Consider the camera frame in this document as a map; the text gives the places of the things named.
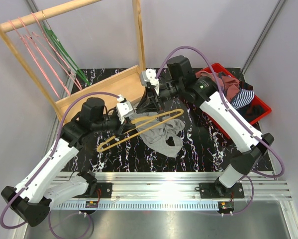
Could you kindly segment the grey tank top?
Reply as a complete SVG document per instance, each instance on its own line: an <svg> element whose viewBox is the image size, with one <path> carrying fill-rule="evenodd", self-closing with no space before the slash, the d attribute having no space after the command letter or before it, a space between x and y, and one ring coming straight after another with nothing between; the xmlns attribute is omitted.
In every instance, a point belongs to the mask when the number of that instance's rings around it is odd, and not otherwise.
<svg viewBox="0 0 298 239"><path fill-rule="evenodd" d="M142 141L153 151L164 156L175 158L183 147L178 134L185 128L180 119L170 119L142 134Z"/></svg>

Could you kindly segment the salmon pink tank top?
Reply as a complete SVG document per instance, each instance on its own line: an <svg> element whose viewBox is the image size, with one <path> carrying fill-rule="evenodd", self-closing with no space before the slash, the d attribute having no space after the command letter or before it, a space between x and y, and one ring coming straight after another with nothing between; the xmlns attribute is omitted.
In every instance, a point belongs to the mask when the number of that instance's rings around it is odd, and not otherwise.
<svg viewBox="0 0 298 239"><path fill-rule="evenodd" d="M198 78L202 76L210 77L216 83L216 79L214 75L207 71L203 71L203 70L198 71L196 73L196 76ZM227 100L231 102L234 99L234 97L237 96L237 94L240 92L240 88L239 88L240 81L234 77L230 77L226 75L224 72L216 73L216 76L219 79L222 92L224 93Z"/></svg>

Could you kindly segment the blue striped tank top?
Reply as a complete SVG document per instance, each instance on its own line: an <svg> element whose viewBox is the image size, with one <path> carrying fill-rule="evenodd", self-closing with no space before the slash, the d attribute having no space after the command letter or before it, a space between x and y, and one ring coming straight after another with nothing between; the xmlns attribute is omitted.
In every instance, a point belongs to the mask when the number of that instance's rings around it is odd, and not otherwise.
<svg viewBox="0 0 298 239"><path fill-rule="evenodd" d="M255 97L252 90L241 89L240 92L232 99L231 105L237 110L249 105Z"/></svg>

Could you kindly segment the navy maroon tank top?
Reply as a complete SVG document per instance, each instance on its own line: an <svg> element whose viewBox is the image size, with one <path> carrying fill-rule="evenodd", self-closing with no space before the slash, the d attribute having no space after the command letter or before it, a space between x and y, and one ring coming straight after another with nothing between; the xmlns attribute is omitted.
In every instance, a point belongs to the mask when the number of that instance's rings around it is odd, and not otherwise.
<svg viewBox="0 0 298 239"><path fill-rule="evenodd" d="M249 85L246 82L241 81L240 84L240 90L241 89L246 89L246 90L252 90L253 91L253 86ZM259 105L259 104L255 104L253 103L253 101L247 105L244 106L240 109L237 110L248 122L251 122L255 119L257 119L259 116L261 116L265 110L264 108Z"/></svg>

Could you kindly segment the green hanger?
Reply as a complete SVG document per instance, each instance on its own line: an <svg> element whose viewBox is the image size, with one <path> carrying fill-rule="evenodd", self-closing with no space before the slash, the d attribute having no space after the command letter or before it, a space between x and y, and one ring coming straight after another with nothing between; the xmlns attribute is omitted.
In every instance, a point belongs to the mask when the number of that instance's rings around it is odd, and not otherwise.
<svg viewBox="0 0 298 239"><path fill-rule="evenodd" d="M43 29L45 31L45 34L47 35L48 40L50 40L50 42L52 42L52 45L55 47L55 51L60 55L59 58L64 61L64 64L67 66L67 68L70 69L71 72L74 71L76 77L79 77L81 80L83 80L86 86L90 86L90 81L87 79L83 71L78 67L76 62L66 51L57 35L51 29L50 24L47 23L47 26L46 24L43 24Z"/></svg>

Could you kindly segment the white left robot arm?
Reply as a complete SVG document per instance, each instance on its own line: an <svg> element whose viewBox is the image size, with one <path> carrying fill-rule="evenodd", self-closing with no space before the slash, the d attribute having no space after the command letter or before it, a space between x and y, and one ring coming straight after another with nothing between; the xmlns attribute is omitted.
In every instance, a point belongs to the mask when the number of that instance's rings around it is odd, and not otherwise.
<svg viewBox="0 0 298 239"><path fill-rule="evenodd" d="M130 128L128 117L134 113L131 102L118 96L110 118L103 113L104 100L90 97L81 110L62 126L51 149L36 167L16 186L6 186L1 195L9 208L31 227L39 225L55 206L76 196L90 198L97 193L97 179L91 171L79 172L74 178L54 188L51 182L90 142L95 132L123 132Z"/></svg>

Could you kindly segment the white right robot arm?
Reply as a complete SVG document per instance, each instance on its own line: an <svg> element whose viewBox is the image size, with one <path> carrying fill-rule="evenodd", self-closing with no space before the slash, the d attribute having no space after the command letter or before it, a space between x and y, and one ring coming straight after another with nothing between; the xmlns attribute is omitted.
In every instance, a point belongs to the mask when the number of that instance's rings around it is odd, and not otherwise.
<svg viewBox="0 0 298 239"><path fill-rule="evenodd" d="M226 97L220 95L220 86L215 77L197 77L188 58L182 55L173 57L167 61L167 67L171 79L163 88L154 69L140 73L145 93L137 106L137 112L158 112L167 100L179 97L199 107L215 120L239 150L239 154L231 159L227 168L209 186L212 196L227 198L233 193L237 182L248 175L271 148L274 137L254 129Z"/></svg>

